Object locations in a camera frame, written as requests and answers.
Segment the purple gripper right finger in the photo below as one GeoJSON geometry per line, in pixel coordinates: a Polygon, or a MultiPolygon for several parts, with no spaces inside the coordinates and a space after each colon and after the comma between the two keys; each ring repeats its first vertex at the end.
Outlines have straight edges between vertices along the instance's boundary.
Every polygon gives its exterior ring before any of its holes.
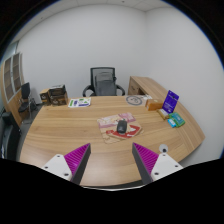
{"type": "Polygon", "coordinates": [[[142,182],[152,183],[182,169],[182,166],[167,153],[154,151],[134,143],[132,154],[138,167],[142,182]]]}

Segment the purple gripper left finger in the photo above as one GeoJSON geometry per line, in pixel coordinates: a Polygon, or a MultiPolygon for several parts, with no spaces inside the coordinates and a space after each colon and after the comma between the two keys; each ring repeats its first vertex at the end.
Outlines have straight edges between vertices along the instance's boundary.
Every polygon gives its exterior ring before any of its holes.
{"type": "Polygon", "coordinates": [[[66,155],[56,154],[42,169],[79,185],[90,154],[91,144],[88,143],[66,155]]]}

